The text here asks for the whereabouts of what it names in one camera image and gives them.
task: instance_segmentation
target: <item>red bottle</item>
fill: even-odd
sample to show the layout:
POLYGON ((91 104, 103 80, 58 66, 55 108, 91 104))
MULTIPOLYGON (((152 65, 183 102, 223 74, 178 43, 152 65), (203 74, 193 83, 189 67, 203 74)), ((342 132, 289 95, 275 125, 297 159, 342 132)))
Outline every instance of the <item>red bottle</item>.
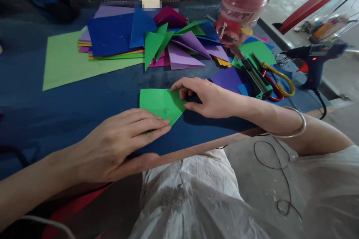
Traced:
POLYGON ((243 44, 267 3, 268 0, 222 0, 216 28, 221 42, 243 44))

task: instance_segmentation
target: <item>bottle label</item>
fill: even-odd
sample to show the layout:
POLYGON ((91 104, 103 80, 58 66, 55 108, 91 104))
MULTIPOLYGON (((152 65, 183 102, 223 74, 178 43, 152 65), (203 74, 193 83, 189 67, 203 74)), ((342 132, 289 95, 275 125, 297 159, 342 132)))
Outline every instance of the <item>bottle label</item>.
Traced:
POLYGON ((236 22, 256 21, 261 16, 262 11, 263 8, 255 11, 240 9, 227 4, 225 1, 222 1, 221 5, 221 16, 236 22))

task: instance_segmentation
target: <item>blue glue gun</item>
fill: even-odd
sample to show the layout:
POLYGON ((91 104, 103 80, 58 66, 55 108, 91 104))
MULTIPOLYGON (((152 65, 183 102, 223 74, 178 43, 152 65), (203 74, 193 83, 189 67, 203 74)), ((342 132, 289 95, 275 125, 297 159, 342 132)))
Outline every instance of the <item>blue glue gun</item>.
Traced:
POLYGON ((316 90, 322 82, 324 63, 330 59, 339 58, 347 47, 347 43, 318 44, 298 47, 281 54, 292 59, 302 59, 304 61, 299 71, 308 72, 308 79, 302 85, 302 88, 316 90))

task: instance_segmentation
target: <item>white cable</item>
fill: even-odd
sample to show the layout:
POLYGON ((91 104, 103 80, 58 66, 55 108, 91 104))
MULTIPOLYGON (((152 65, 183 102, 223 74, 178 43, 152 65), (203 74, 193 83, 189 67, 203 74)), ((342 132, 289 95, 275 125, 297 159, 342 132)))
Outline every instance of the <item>white cable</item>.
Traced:
POLYGON ((54 227, 57 227, 57 228, 63 230, 70 239, 76 239, 76 237, 74 236, 72 231, 66 225, 64 225, 64 224, 62 224, 60 222, 53 221, 53 220, 48 220, 46 218, 37 217, 37 216, 33 216, 33 215, 24 215, 20 219, 33 220, 33 221, 37 221, 37 222, 40 222, 40 223, 52 225, 54 227))

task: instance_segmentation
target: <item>silver bangle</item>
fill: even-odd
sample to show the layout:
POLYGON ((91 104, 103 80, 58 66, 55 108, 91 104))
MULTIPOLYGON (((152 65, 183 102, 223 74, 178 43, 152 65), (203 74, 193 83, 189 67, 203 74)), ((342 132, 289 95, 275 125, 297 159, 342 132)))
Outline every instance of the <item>silver bangle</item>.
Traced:
POLYGON ((290 110, 293 110, 293 111, 297 112, 300 115, 300 117, 302 118, 302 121, 303 121, 301 130, 298 133, 296 133, 294 135, 291 135, 291 136, 279 136, 279 135, 272 134, 270 132, 268 132, 268 133, 271 136, 275 137, 275 138, 293 138, 293 137, 298 137, 298 136, 302 135, 305 132, 306 128, 307 128, 307 121, 306 121, 305 117, 303 116, 303 114, 301 112, 299 112, 298 110, 296 110, 294 108, 291 108, 289 106, 283 106, 283 107, 288 108, 290 110))

